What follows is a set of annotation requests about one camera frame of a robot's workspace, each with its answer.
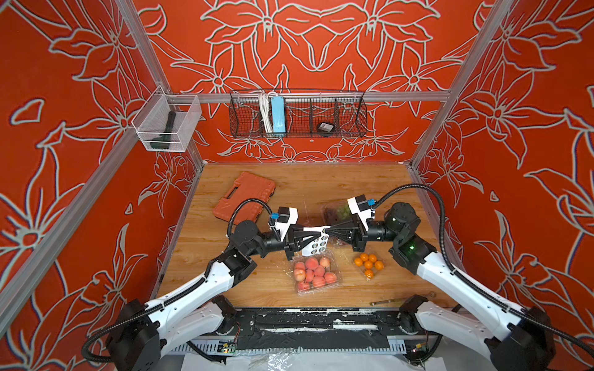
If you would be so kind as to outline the light blue box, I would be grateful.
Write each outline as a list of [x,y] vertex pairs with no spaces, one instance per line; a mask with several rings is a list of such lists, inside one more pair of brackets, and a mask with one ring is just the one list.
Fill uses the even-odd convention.
[[270,99],[272,109],[272,128],[277,136],[286,134],[285,100],[282,96],[272,96]]

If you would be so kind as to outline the clear acrylic wall bin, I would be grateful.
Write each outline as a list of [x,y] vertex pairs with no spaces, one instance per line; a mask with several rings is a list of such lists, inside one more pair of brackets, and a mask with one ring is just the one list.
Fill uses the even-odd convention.
[[198,96],[169,94],[157,87],[132,119],[132,126],[147,151],[182,153],[201,118]]

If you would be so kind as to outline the grape clamshell box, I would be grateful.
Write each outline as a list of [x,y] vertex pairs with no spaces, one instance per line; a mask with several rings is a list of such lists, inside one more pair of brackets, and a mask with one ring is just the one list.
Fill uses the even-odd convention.
[[322,212],[326,225],[338,224],[351,218],[351,209],[345,200],[335,200],[324,205]]

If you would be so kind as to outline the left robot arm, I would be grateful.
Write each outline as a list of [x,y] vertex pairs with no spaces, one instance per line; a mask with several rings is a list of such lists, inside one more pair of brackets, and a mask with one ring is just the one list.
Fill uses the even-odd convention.
[[254,272],[253,256],[282,251],[292,259],[324,235],[325,227],[303,227],[298,218],[297,209],[281,207],[269,213],[268,232],[251,220],[229,223],[229,243],[204,273],[145,304],[128,303],[116,323],[85,341],[82,357],[90,363],[112,363],[118,370],[150,370],[167,351],[190,340],[201,319],[207,320],[207,332],[220,328],[233,317],[222,295]]

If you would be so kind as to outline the orange plastic tool case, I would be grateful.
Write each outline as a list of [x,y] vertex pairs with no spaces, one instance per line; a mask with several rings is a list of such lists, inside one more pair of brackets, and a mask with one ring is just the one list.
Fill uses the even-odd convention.
[[[275,192],[276,184],[270,179],[252,173],[242,172],[233,182],[232,187],[224,194],[213,209],[213,215],[229,222],[233,212],[246,199],[260,199],[268,202]],[[242,207],[235,218],[234,225],[245,220],[256,222],[264,207],[257,203],[249,203]]]

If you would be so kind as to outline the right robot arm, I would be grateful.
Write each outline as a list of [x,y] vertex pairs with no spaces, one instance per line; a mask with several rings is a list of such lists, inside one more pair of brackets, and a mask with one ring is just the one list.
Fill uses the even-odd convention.
[[[381,204],[408,189],[424,190],[436,199],[440,211],[438,247],[416,235],[420,220],[407,203],[394,204],[384,220],[375,221],[375,211]],[[349,207],[351,219],[325,228],[325,233],[350,244],[355,251],[363,251],[369,241],[392,243],[389,252],[401,267],[433,283],[490,329],[493,337],[487,341],[487,352],[496,369],[548,369],[556,354],[555,337],[593,354],[593,348],[582,340],[552,327],[542,310],[525,309],[495,294],[452,263],[445,249],[444,202],[431,187],[401,185],[378,201],[358,196],[350,200]]]

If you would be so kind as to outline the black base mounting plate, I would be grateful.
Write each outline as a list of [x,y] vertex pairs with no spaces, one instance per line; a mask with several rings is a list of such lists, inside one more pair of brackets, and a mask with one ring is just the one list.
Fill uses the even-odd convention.
[[241,308],[235,327],[193,340],[203,352],[218,356],[266,352],[358,352],[398,355],[425,349],[437,335],[402,331],[397,309],[382,308]]

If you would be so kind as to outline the large peach clamshell box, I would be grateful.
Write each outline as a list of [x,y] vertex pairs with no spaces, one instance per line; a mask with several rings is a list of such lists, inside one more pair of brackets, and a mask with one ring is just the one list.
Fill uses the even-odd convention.
[[298,295],[337,288],[342,281],[336,259],[329,250],[293,259],[289,265],[289,277]]

